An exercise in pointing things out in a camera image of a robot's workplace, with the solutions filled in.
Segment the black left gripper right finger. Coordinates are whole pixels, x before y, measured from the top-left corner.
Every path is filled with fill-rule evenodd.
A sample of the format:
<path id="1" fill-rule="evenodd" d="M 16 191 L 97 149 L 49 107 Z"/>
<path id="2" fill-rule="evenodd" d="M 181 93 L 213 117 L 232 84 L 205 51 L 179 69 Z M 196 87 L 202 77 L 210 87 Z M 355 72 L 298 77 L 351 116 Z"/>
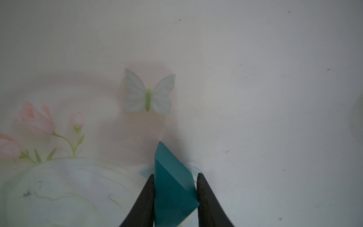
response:
<path id="1" fill-rule="evenodd" d="M 197 198 L 199 227 L 234 227 L 202 173 L 197 177 Z"/>

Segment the teal block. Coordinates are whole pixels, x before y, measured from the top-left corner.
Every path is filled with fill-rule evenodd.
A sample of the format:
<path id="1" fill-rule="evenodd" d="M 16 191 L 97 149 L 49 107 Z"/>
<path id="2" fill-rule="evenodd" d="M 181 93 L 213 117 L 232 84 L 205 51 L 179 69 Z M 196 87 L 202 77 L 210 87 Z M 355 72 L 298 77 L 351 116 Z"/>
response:
<path id="1" fill-rule="evenodd" d="M 199 202 L 192 173 L 159 142 L 155 153 L 155 226 L 177 227 Z"/>

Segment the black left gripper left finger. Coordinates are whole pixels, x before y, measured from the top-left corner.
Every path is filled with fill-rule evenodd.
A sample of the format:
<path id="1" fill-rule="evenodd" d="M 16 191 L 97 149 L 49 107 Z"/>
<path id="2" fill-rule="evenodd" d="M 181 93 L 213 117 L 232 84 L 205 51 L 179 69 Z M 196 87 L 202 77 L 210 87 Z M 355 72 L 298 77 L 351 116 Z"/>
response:
<path id="1" fill-rule="evenodd" d="M 151 174 L 120 227 L 153 227 L 155 222 L 155 186 Z"/>

